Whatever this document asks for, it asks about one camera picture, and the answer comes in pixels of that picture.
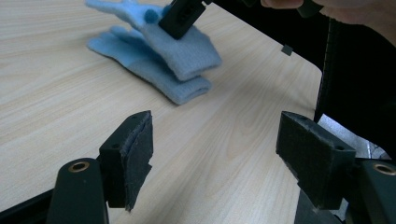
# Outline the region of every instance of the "screw hole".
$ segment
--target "screw hole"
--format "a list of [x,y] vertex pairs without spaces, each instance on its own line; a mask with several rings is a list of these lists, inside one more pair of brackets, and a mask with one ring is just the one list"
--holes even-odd
[[392,167],[389,167],[387,165],[384,165],[384,164],[376,163],[376,164],[374,164],[374,168],[379,173],[384,174],[384,175],[396,175],[395,169],[393,169]]
[[336,146],[335,149],[337,149],[337,150],[344,150],[345,148],[344,148],[344,147],[341,147],[341,146]]
[[87,161],[79,161],[74,163],[73,165],[69,166],[69,172],[71,173],[78,173],[88,169],[90,163]]

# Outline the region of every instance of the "blue fabric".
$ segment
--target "blue fabric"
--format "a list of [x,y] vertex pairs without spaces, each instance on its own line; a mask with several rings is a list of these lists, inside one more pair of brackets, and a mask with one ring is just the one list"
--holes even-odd
[[161,55],[150,48],[142,34],[114,26],[88,42],[88,48],[111,57],[134,74],[157,87],[178,105],[206,93],[211,83],[200,76],[180,81],[167,66]]
[[179,40],[167,34],[159,25],[166,8],[139,4],[135,0],[103,2],[87,0],[86,6],[116,15],[139,31],[148,45],[160,54],[178,80],[189,80],[205,70],[221,64],[221,58],[207,35],[195,26]]

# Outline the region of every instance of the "wooden table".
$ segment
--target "wooden table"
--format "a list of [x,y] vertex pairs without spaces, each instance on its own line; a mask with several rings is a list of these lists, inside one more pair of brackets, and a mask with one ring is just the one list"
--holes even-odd
[[[147,0],[164,5],[167,1]],[[153,166],[110,223],[293,223],[299,188],[275,154],[282,110],[313,117],[320,71],[212,4],[198,22],[222,57],[185,105],[85,46],[121,24],[80,0],[0,3],[0,211],[54,187],[59,168],[151,110]]]

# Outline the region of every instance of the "human hand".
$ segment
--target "human hand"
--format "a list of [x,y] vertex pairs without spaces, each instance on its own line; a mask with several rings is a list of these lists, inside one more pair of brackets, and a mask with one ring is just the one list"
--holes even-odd
[[[264,7],[297,8],[304,0],[261,0]],[[395,0],[313,0],[323,6],[321,14],[347,24],[365,25],[396,47]]]

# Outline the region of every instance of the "wood grain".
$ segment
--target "wood grain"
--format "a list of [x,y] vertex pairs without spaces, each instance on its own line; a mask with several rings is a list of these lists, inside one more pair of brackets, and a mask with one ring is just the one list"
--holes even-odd
[[[145,1],[164,5],[164,1]],[[219,51],[213,89],[176,106],[85,43],[126,24],[77,0],[0,3],[0,211],[95,158],[129,115],[151,110],[153,166],[111,223],[293,223],[296,180],[275,154],[282,110],[313,117],[320,71],[212,4],[196,25]]]

